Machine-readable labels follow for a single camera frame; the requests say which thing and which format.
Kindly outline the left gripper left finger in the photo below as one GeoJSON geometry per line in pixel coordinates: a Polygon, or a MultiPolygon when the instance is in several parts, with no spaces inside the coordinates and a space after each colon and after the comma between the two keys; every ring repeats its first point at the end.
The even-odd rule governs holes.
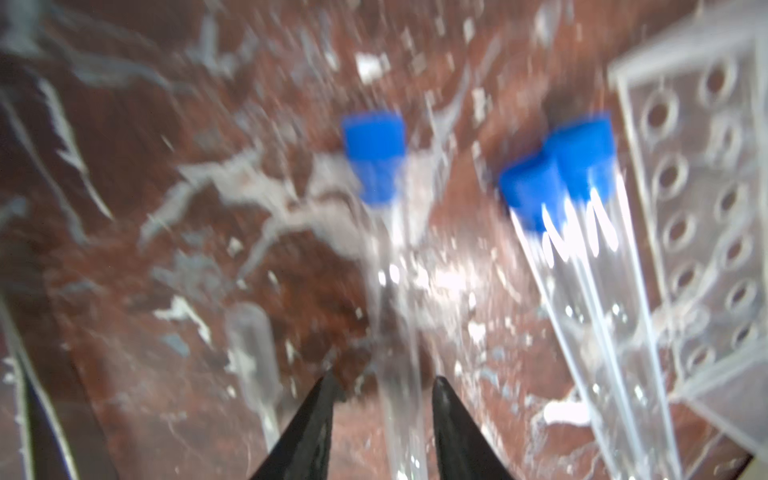
{"type": "Polygon", "coordinates": [[[327,372],[315,383],[251,480],[326,480],[334,405],[341,400],[342,388],[333,373],[327,372]]]}

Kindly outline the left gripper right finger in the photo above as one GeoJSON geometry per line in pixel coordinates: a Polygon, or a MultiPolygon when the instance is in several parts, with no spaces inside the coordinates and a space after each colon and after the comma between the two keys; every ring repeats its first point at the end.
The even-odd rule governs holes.
{"type": "Polygon", "coordinates": [[[442,480],[514,479],[444,376],[434,380],[432,410],[442,480]]]}

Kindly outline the clear acrylic test tube rack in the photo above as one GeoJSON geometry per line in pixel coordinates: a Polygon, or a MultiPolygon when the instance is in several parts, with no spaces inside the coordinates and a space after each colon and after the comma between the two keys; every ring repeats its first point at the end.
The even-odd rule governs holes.
{"type": "Polygon", "coordinates": [[[674,393],[767,456],[767,5],[726,1],[614,61],[674,393]]]}

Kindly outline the test tube blue cap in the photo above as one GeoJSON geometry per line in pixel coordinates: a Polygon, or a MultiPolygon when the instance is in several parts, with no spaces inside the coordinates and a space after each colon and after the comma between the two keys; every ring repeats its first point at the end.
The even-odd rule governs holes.
{"type": "Polygon", "coordinates": [[[355,113],[343,118],[341,130],[345,156],[359,182],[356,220],[389,475],[425,479],[405,122],[391,111],[355,113]]]}
{"type": "Polygon", "coordinates": [[[503,171],[499,190],[610,476],[650,478],[556,162],[542,152],[519,160],[503,171]]]}
{"type": "Polygon", "coordinates": [[[611,120],[599,114],[554,131],[557,161],[586,247],[600,315],[598,342],[618,409],[626,479],[679,479],[682,467],[652,331],[624,178],[611,120]]]}

